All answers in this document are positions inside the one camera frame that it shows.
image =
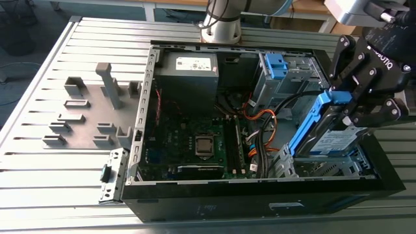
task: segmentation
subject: robotic arm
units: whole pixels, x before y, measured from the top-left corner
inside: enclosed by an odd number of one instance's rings
[[[341,156],[372,128],[416,121],[414,9],[369,1],[364,11],[390,23],[365,28],[357,42],[350,36],[338,38],[328,71],[332,87],[288,144],[293,156]],[[334,143],[337,138],[344,142]]]
[[[241,12],[281,15],[292,0],[209,0],[201,29],[201,39],[209,43],[238,43],[241,39]]]

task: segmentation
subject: gray plastic block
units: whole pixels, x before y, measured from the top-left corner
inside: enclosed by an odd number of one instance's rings
[[[57,121],[65,121],[72,123],[84,123],[85,117],[82,114],[72,115],[72,114],[60,114],[57,117]]]
[[[66,108],[89,108],[90,107],[88,100],[82,100],[82,99],[66,100],[64,102],[64,106]]]
[[[113,79],[112,79],[112,82],[113,82],[113,84],[114,84],[114,86],[116,86],[117,94],[118,94],[118,95],[122,94],[121,88],[120,88],[120,86],[118,86],[117,79],[113,78]],[[105,86],[101,86],[100,88],[101,88],[101,92],[102,92],[104,97],[108,97],[108,93],[106,93]]]
[[[65,121],[56,121],[48,124],[48,127],[54,133],[66,133],[70,131],[70,127]]]
[[[98,62],[96,73],[98,76],[101,76],[104,86],[105,86],[106,96],[109,97],[112,107],[114,108],[114,110],[117,110],[121,108],[122,104],[118,98],[120,88],[118,88],[117,82],[114,82],[110,77],[110,64],[106,62]]]
[[[68,77],[64,88],[70,96],[81,96],[81,89],[84,89],[85,87],[86,86],[81,77]]]
[[[116,132],[116,126],[113,123],[97,123],[97,129],[100,133],[109,134]]]
[[[129,87],[128,87],[129,97],[137,97],[141,93],[141,82],[138,81],[130,81]]]
[[[98,147],[108,147],[113,145],[113,141],[109,137],[109,135],[97,135],[93,136],[93,143],[96,144],[96,146]]]
[[[60,134],[45,135],[41,140],[46,145],[64,145],[66,142]]]
[[[130,129],[130,127],[128,128],[126,134],[124,134],[121,127],[118,127],[116,137],[117,137],[117,140],[118,140],[121,147],[125,149],[129,149],[130,143],[132,143],[132,129]]]

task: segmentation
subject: blue drive bay latch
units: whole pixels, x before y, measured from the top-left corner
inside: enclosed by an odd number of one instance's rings
[[[265,54],[265,63],[270,70],[272,79],[284,79],[286,77],[286,62],[281,54]]]

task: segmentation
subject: metal table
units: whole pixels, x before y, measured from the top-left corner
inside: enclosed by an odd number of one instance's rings
[[[376,132],[406,190],[325,216],[141,223],[125,205],[97,205],[105,150],[42,149],[46,124],[64,111],[68,76],[97,83],[97,62],[110,62],[118,82],[141,80],[149,40],[198,41],[189,24],[72,18],[0,132],[0,230],[100,229],[114,233],[414,233],[416,125]],[[246,45],[324,49],[337,36],[244,28]]]
[[[141,7],[145,13],[145,20],[148,22],[154,22],[154,9],[174,9],[174,10],[186,10],[186,11],[205,11],[206,7],[200,4],[177,4],[177,3],[166,3],[157,2],[152,0],[58,0],[50,1],[50,5],[53,10],[60,10],[58,3],[68,2],[68,3],[88,3],[88,4],[98,4],[98,5],[114,5],[114,6],[134,6]],[[246,15],[257,15],[264,16],[262,14],[241,12]],[[300,13],[300,12],[285,12],[278,17],[285,18],[294,18],[294,19],[306,19],[306,20],[321,20],[322,25],[318,29],[320,33],[329,33],[337,20],[333,18],[330,14],[313,14],[313,13]],[[264,22],[270,23],[270,16],[264,17]]]

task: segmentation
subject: table leg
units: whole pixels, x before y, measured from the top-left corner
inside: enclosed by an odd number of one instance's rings
[[[152,2],[142,3],[144,13],[145,13],[145,21],[154,22],[154,8],[156,5]]]
[[[270,16],[264,16],[264,23],[270,23],[272,17]]]
[[[57,1],[49,1],[52,9],[54,11],[60,11],[58,2]]]
[[[337,23],[336,18],[333,18],[333,16],[329,16],[328,19],[324,21],[322,26],[318,29],[318,32],[320,33],[330,33],[336,23]]]

